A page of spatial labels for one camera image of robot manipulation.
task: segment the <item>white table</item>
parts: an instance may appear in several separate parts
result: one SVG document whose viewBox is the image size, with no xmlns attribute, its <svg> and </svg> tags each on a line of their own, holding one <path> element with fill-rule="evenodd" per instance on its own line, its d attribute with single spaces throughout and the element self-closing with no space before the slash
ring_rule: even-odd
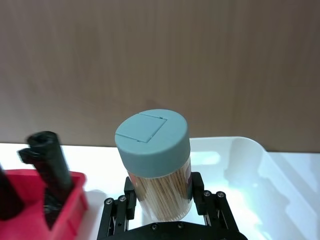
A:
<svg viewBox="0 0 320 240">
<path fill-rule="evenodd" d="M 24 144 L 0 143 L 4 169 L 31 169 L 16 152 Z M 71 171 L 87 176 L 84 186 L 90 205 L 78 240 L 97 237 L 103 202 L 123 194 L 127 172 L 114 147 L 63 146 Z M 205 188 L 223 191 L 240 232 L 249 240 L 320 239 L 320 154 L 267 153 L 244 137 L 191 139 L 191 165 Z M 193 204 L 186 222 L 203 224 Z M 133 229 L 148 224 L 139 204 Z"/>
</svg>

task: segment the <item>brown wall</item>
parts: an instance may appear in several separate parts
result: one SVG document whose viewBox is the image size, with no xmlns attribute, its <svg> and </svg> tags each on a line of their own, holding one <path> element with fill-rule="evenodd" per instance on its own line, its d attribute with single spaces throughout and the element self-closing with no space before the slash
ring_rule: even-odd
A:
<svg viewBox="0 0 320 240">
<path fill-rule="evenodd" d="M 125 118 L 320 152 L 320 1 L 1 0 L 0 142 L 114 145 Z"/>
</svg>

